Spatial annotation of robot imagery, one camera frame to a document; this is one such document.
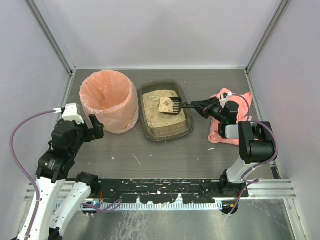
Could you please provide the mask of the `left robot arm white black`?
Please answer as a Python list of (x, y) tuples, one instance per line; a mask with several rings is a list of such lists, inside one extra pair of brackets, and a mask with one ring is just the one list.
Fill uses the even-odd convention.
[(84, 143), (104, 137), (104, 125), (94, 114), (89, 116), (92, 128), (86, 122), (60, 119), (54, 127), (49, 148), (38, 161), (36, 179), (33, 179), (16, 162), (34, 187), (35, 194), (18, 240), (61, 240), (70, 220), (89, 196), (100, 192), (101, 185), (96, 175), (81, 172), (77, 175), (71, 192), (54, 212), (59, 193), (66, 183), (69, 171)]

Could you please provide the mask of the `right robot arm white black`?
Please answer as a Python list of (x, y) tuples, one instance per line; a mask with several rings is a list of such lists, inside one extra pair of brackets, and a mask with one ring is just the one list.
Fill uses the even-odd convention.
[(277, 158), (277, 142), (269, 122), (238, 121), (240, 105), (217, 97), (192, 101), (191, 105), (203, 118), (218, 121), (217, 134), (222, 140), (238, 140), (239, 158), (220, 176), (221, 192), (243, 189), (248, 175)]

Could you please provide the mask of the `black litter scoop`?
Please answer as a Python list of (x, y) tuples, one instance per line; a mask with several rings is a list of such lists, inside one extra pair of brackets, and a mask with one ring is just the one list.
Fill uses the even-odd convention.
[(161, 97), (158, 112), (166, 115), (178, 115), (182, 109), (194, 109), (191, 103), (182, 103), (180, 97)]

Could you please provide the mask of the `bin with orange bag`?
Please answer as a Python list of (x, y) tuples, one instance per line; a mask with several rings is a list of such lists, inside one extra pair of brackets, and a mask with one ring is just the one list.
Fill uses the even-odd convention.
[(119, 71), (91, 74), (82, 82), (79, 97), (84, 113), (94, 114), (106, 132), (123, 134), (133, 129), (139, 119), (136, 87)]

